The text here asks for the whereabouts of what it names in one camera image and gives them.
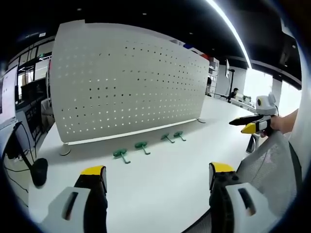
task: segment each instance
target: person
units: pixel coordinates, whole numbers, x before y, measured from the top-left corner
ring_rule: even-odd
[[[237,95],[237,93],[238,93],[238,89],[235,87],[235,88],[233,89],[233,92],[231,92],[231,94],[230,94],[230,98],[235,98],[235,96]]]
[[[212,97],[212,95],[209,93],[211,84],[212,84],[212,79],[210,77],[208,77],[205,95],[210,96],[210,97]]]
[[[272,116],[270,126],[274,130],[279,130],[281,133],[289,133],[293,130],[296,117],[297,117],[298,109],[296,109],[291,114],[281,117],[281,116]],[[263,132],[260,134],[261,137],[265,137],[266,134]]]

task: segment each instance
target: ceiling light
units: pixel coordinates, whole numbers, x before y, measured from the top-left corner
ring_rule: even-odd
[[[221,18],[223,18],[225,23],[228,25],[228,27],[230,28],[230,30],[232,31],[233,35],[235,36],[236,40],[238,41],[238,43],[240,45],[240,48],[241,48],[241,50],[244,54],[244,57],[247,61],[248,67],[252,68],[251,61],[249,60],[245,46],[244,46],[243,42],[241,41],[241,38],[239,37],[239,34],[238,34],[237,30],[234,28],[233,24],[230,22],[230,20],[225,15],[225,13],[222,11],[222,9],[213,0],[206,0],[206,1],[211,5],[211,7],[213,7],[215,9],[215,11],[221,16]]]

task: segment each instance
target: green hook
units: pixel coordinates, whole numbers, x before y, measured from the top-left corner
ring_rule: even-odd
[[[169,136],[169,133],[164,134],[164,135],[161,137],[161,140],[167,139],[167,140],[169,140],[171,143],[175,143],[174,141],[170,140],[168,136]]]
[[[178,131],[178,132],[174,133],[174,137],[180,137],[181,140],[186,141],[186,139],[183,139],[183,138],[182,138],[182,136],[181,136],[182,134],[183,134],[182,131]]]
[[[145,150],[145,146],[146,146],[147,144],[148,144],[147,142],[137,142],[137,143],[135,144],[135,148],[136,148],[136,149],[143,149],[144,152],[145,152],[145,154],[151,154],[150,152],[146,152],[146,150]]]
[[[126,161],[125,157],[123,156],[126,152],[127,152],[127,149],[117,150],[117,151],[113,152],[113,156],[115,158],[120,158],[120,156],[121,156],[123,161],[125,162],[125,164],[129,164],[131,161]]]

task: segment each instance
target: panel stand foot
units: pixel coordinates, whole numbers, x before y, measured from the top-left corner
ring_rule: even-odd
[[[59,154],[61,156],[65,156],[65,155],[68,155],[70,151],[71,151],[71,148],[69,147],[68,143],[64,143],[59,150]]]
[[[197,121],[199,121],[199,122],[202,123],[202,124],[205,124],[205,123],[206,123],[204,120],[202,120],[202,119],[200,119],[200,118],[197,118]]]

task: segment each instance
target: table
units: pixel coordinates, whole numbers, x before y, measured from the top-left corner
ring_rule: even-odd
[[[36,222],[48,213],[49,203],[67,186],[74,186],[80,172],[91,166],[107,167],[107,231],[109,233],[181,233],[209,209],[209,172],[212,161],[228,163],[235,169],[247,156],[250,135],[243,126],[229,121],[250,112],[227,102],[206,97],[198,121],[157,131],[74,145],[67,156],[59,156],[62,145],[57,126],[47,134],[38,157],[48,160],[47,181],[41,189],[31,183],[29,212]],[[161,141],[183,130],[183,142]],[[148,141],[145,155],[134,144]],[[127,148],[126,165],[112,152]]]
[[[246,103],[243,103],[243,102],[240,102],[236,99],[230,99],[230,102],[238,107],[241,107],[241,108],[244,108],[252,113],[256,113],[256,108],[254,108],[253,106],[251,105],[248,105]]]

